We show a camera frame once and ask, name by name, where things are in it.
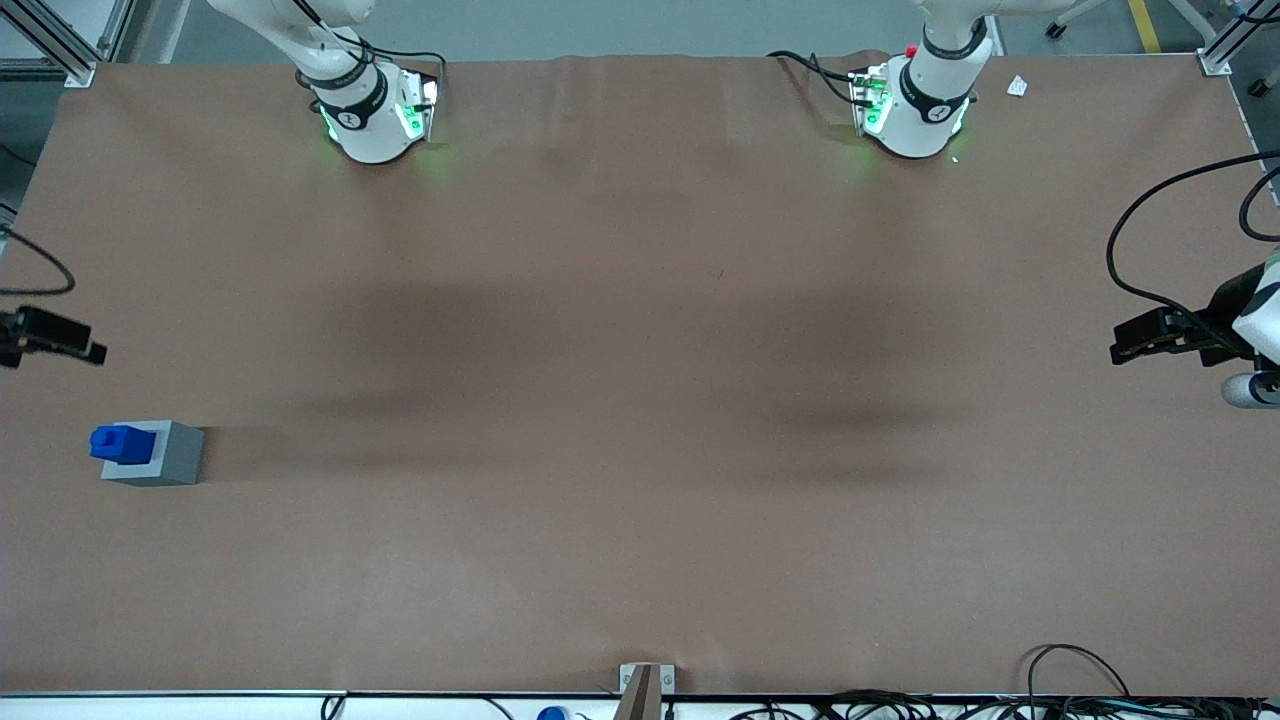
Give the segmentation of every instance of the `brown table surface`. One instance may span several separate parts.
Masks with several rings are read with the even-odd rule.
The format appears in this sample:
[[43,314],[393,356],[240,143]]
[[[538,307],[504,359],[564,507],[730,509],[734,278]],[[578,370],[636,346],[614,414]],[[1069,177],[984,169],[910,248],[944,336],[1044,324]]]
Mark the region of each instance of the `brown table surface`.
[[[566,58],[451,65],[434,146],[360,167],[292,72],[63,99],[19,229],[110,356],[3,378],[4,688],[1015,691],[1074,642],[1275,692],[1280,416],[1107,356],[1119,213],[1251,150],[1192,58],[992,60],[923,161],[794,65]],[[1157,197],[1123,272],[1207,301],[1257,177]],[[164,418],[198,486],[97,479],[95,425]]]

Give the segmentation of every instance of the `gray floor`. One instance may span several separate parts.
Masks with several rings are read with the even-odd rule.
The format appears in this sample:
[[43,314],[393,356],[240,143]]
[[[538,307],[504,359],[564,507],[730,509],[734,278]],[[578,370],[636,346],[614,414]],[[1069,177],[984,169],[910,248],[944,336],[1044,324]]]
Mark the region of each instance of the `gray floor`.
[[[1189,51],[1199,36],[1164,0],[1148,0],[1162,50]],[[1204,10],[1211,12],[1206,3]],[[1114,0],[1044,37],[1050,18],[1002,18],[1010,55],[1142,53],[1129,6]],[[381,0],[361,33],[394,49],[431,49],[452,60],[529,60],[561,55],[763,55],[791,49],[841,55],[895,51],[916,42],[920,15],[901,0]],[[155,63],[283,63],[284,56],[205,0],[151,0],[131,31],[129,56]],[[1260,147],[1280,147],[1280,90],[1244,92],[1280,65],[1280,31],[1263,31],[1233,65],[1242,109]],[[0,142],[38,159],[59,83],[0,82]],[[31,168],[0,155],[0,200],[22,201]]]

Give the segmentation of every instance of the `black wire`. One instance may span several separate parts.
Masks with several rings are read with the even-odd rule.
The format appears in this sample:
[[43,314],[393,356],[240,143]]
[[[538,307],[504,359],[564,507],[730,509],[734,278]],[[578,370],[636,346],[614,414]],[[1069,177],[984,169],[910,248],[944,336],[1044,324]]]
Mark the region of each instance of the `black wire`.
[[58,258],[54,258],[52,252],[49,252],[44,247],[41,247],[41,246],[36,245],[35,242],[27,240],[18,231],[13,229],[8,224],[0,224],[0,234],[3,234],[4,237],[12,237],[13,240],[17,240],[22,245],[26,245],[27,247],[29,247],[36,255],[40,255],[45,260],[49,260],[49,264],[51,264],[54,268],[58,268],[58,272],[63,274],[63,278],[65,281],[65,284],[63,284],[63,287],[54,287],[54,288],[0,287],[0,295],[6,295],[6,296],[14,296],[14,295],[42,295],[42,296],[49,296],[49,295],[67,295],[68,292],[76,290],[76,275],[72,275],[72,272],[67,269],[67,265],[63,265],[61,260],[59,260]]
[[[298,10],[302,10],[302,14],[306,15],[307,19],[311,20],[312,23],[315,23],[315,26],[319,27],[320,29],[328,31],[328,32],[333,33],[334,37],[338,37],[340,40],[347,40],[346,37],[342,37],[340,35],[338,35],[337,32],[334,32],[333,28],[330,28],[329,26],[326,26],[324,23],[324,18],[320,17],[320,13],[317,13],[315,10],[315,8],[311,6],[311,3],[307,3],[307,0],[293,0],[293,5],[297,6]],[[343,46],[342,50],[343,50],[343,53],[346,53],[347,55],[349,55],[352,60],[355,60],[355,61],[357,61],[360,64],[365,63],[365,59],[364,58],[357,58],[356,54],[352,53],[349,47]]]
[[772,705],[765,705],[760,710],[748,710],[746,712],[739,712],[737,715],[730,717],[728,720],[754,720],[756,715],[762,712],[768,712],[772,717],[773,714],[781,715],[783,717],[790,717],[791,720],[809,720],[804,715],[795,712],[794,710],[787,710],[786,707],[774,707]]
[[812,64],[809,61],[808,58],[801,58],[800,55],[797,55],[796,53],[792,53],[790,50],[774,50],[773,53],[769,53],[768,55],[765,55],[765,58],[786,58],[787,60],[795,60],[796,63],[800,63],[801,65],[804,65],[805,68],[808,68],[809,72],[812,72],[812,73],[822,73],[822,74],[829,77],[831,79],[842,79],[842,81],[847,81],[849,79],[849,76],[844,76],[844,74],[840,74],[837,72],[828,70],[828,69],[823,68],[822,65],[814,65],[814,64]]
[[1116,683],[1120,685],[1120,692],[1124,693],[1124,697],[1133,697],[1129,692],[1129,685],[1124,682],[1124,678],[1120,676],[1120,673],[1116,673],[1116,669],[1112,667],[1106,660],[1102,660],[1102,656],[1098,653],[1078,644],[1050,643],[1043,646],[1041,651],[1036,653],[1036,657],[1032,659],[1032,664],[1027,666],[1027,698],[1029,701],[1036,701],[1036,666],[1039,665],[1039,661],[1043,660],[1046,655],[1053,652],[1055,650],[1070,650],[1071,652],[1092,657],[1100,665],[1106,667],[1108,673],[1111,673],[1111,676],[1115,678]]
[[1280,15],[1272,15],[1267,18],[1254,18],[1253,15],[1235,15],[1235,19],[1245,22],[1254,26],[1268,26],[1271,23],[1280,23]]
[[320,703],[320,720],[337,720],[344,705],[347,705],[347,696],[329,696],[324,698],[324,702]]
[[1249,224],[1249,210],[1253,208],[1253,201],[1258,197],[1258,193],[1262,192],[1262,190],[1267,187],[1267,184],[1276,177],[1280,177],[1280,165],[1277,165],[1274,170],[1268,172],[1267,174],[1262,176],[1262,179],[1260,179],[1253,187],[1249,188],[1248,195],[1245,195],[1244,200],[1240,202],[1240,214],[1239,214],[1240,229],[1244,231],[1244,234],[1252,237],[1253,240],[1261,240],[1262,242],[1280,242],[1280,234],[1267,234],[1263,232],[1258,232],[1253,229],[1253,225]]
[[13,147],[9,147],[8,145],[0,143],[0,150],[4,150],[5,155],[13,158],[14,160],[22,163],[23,165],[31,165],[32,168],[36,167],[35,161],[28,160],[28,159],[23,158],[22,155],[18,155],[17,152],[13,151]]
[[493,700],[492,697],[485,697],[485,698],[481,698],[481,700],[484,700],[484,701],[485,701],[485,702],[488,702],[489,705],[492,705],[492,706],[497,707],[497,708],[498,708],[498,712],[502,712],[502,714],[503,714],[503,716],[506,716],[506,717],[507,717],[507,720],[516,720],[515,717],[512,717],[511,712],[508,712],[506,707],[503,707],[503,706],[498,705],[498,701]]
[[[892,710],[893,715],[897,716],[897,720],[938,720],[938,714],[933,707],[933,703],[923,696],[910,696],[888,691],[860,689],[836,693],[831,696],[831,701],[833,703],[849,703],[849,708],[845,711],[846,720],[861,720],[884,707]],[[864,707],[856,716],[852,716],[854,708],[861,706],[867,707]],[[928,710],[928,715],[922,712],[919,707]]]
[[[841,100],[844,100],[845,102],[849,102],[850,105],[856,105],[859,108],[870,108],[870,106],[873,106],[873,102],[870,102],[869,100],[858,100],[855,97],[850,97],[849,95],[845,95],[844,92],[841,92],[840,88],[836,87],[836,85],[833,82],[831,82],[831,81],[832,79],[840,79],[840,81],[849,82],[849,76],[847,74],[840,74],[840,73],[837,73],[835,70],[828,70],[827,68],[822,67],[822,63],[818,61],[818,54],[817,53],[810,54],[808,60],[805,60],[804,58],[801,58],[800,55],[796,55],[795,53],[792,53],[790,50],[776,50],[773,53],[769,53],[768,56],[769,58],[782,58],[782,59],[795,60],[796,63],[800,63],[810,73],[817,73],[817,76],[822,78],[822,82],[824,82],[827,85],[827,88],[831,90],[836,95],[836,97],[840,97]],[[867,68],[858,68],[858,69],[850,70],[850,72],[859,72],[859,70],[865,70],[865,69]]]
[[387,50],[385,47],[379,47],[379,46],[369,42],[367,40],[365,40],[364,37],[351,38],[351,37],[346,37],[346,36],[342,36],[342,35],[338,35],[338,37],[340,37],[342,40],[346,40],[347,42],[351,42],[351,44],[355,44],[355,45],[360,45],[361,47],[369,50],[370,53],[374,53],[375,55],[383,55],[383,56],[385,56],[388,59],[389,58],[435,58],[436,60],[440,61],[440,67],[444,67],[444,65],[449,64],[449,61],[444,59],[444,55],[440,55],[439,53],[431,53],[430,50],[421,50],[421,51],[413,51],[413,53],[402,53],[399,50]]
[[1190,309],[1188,309],[1187,306],[1181,305],[1180,302],[1178,302],[1178,301],[1175,301],[1175,300],[1172,300],[1170,297],[1166,297],[1164,295],[1160,295],[1160,293],[1156,293],[1156,292],[1151,292],[1148,290],[1142,290],[1142,288],[1135,287],[1133,284],[1129,284],[1128,282],[1125,282],[1124,279],[1121,279],[1120,278],[1120,273],[1116,272],[1115,249],[1116,249],[1116,240],[1120,237],[1120,231],[1124,228],[1125,223],[1129,222],[1129,218],[1133,217],[1133,214],[1138,210],[1138,208],[1143,202],[1146,202],[1147,200],[1149,200],[1151,196],[1156,195],[1161,190],[1165,190],[1166,187],[1169,187],[1171,184],[1176,184],[1176,183],[1183,182],[1185,179],[1190,179],[1193,177],[1202,176],[1204,173],[1211,173],[1213,170],[1221,170],[1222,168],[1230,168],[1230,167],[1234,167],[1234,165],[1243,165],[1245,163],[1254,163],[1254,161],[1258,161],[1258,160],[1266,160],[1266,159],[1270,159],[1270,158],[1280,158],[1280,150],[1268,150],[1266,152],[1254,152],[1252,155],[1242,155],[1239,158],[1231,158],[1229,160],[1219,160],[1217,163],[1210,163],[1207,165],[1201,165],[1199,168],[1193,168],[1190,170],[1187,170],[1187,172],[1183,172],[1183,173],[1178,173],[1176,176],[1174,176],[1174,177],[1171,177],[1169,179],[1165,179],[1165,181],[1157,183],[1156,186],[1153,186],[1147,192],[1143,192],[1137,200],[1133,201],[1133,204],[1129,205],[1129,208],[1124,211],[1124,214],[1120,215],[1120,219],[1116,220],[1115,227],[1111,228],[1111,237],[1107,238],[1107,273],[1111,275],[1111,282],[1114,282],[1116,284],[1116,287],[1119,287],[1120,290],[1123,290],[1123,291],[1125,291],[1125,292],[1128,292],[1130,295],[1137,295],[1138,297],[1143,297],[1146,300],[1151,300],[1152,302],[1158,302],[1158,304],[1161,304],[1161,305],[1164,305],[1166,307],[1171,307],[1171,309],[1176,310],[1184,318],[1187,318],[1187,320],[1189,323],[1194,324],[1197,328],[1201,329],[1201,332],[1203,332],[1204,334],[1212,337],[1219,343],[1221,343],[1224,347],[1228,347],[1228,348],[1230,348],[1230,350],[1233,350],[1233,351],[1235,351],[1235,352],[1238,352],[1240,355],[1245,355],[1245,356],[1251,355],[1251,351],[1248,348],[1238,347],[1233,341],[1228,340],[1225,336],[1222,336],[1221,333],[1219,333],[1216,329],[1211,328],[1207,323],[1204,323],[1203,320],[1201,320],[1196,315],[1196,313],[1193,313]]

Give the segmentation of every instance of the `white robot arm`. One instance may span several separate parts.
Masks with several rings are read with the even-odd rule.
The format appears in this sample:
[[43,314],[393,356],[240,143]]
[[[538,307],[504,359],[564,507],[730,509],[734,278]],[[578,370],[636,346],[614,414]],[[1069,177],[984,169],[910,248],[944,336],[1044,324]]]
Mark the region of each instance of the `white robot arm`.
[[854,79],[854,119],[905,158],[927,158],[960,131],[973,83],[991,58],[986,15],[1057,13],[1074,0],[908,0],[924,13],[914,55],[897,55]]
[[1280,250],[1263,264],[1262,279],[1240,316],[1231,323],[1261,356],[1260,369],[1228,378],[1222,398],[1236,407],[1280,409]]
[[374,0],[209,0],[209,4],[293,60],[320,100],[329,136],[351,159],[385,163],[428,137],[438,81],[424,82],[422,76],[375,58],[351,29],[369,18]]

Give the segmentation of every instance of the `metal post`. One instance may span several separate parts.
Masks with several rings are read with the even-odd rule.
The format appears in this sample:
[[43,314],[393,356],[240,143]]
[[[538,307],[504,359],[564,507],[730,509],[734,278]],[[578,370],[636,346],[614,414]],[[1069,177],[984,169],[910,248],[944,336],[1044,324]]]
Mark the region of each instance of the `metal post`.
[[[1245,8],[1245,14],[1251,18],[1271,18],[1280,12],[1280,0],[1254,0],[1253,3],[1240,3]],[[1228,63],[1235,53],[1244,45],[1254,32],[1266,26],[1247,23],[1242,19],[1231,19],[1208,44],[1197,50],[1201,69],[1206,76],[1229,76],[1231,65]]]
[[95,63],[102,55],[44,0],[0,0],[0,15],[67,73],[67,87],[93,82]]
[[662,712],[662,666],[637,662],[613,720],[658,720]]

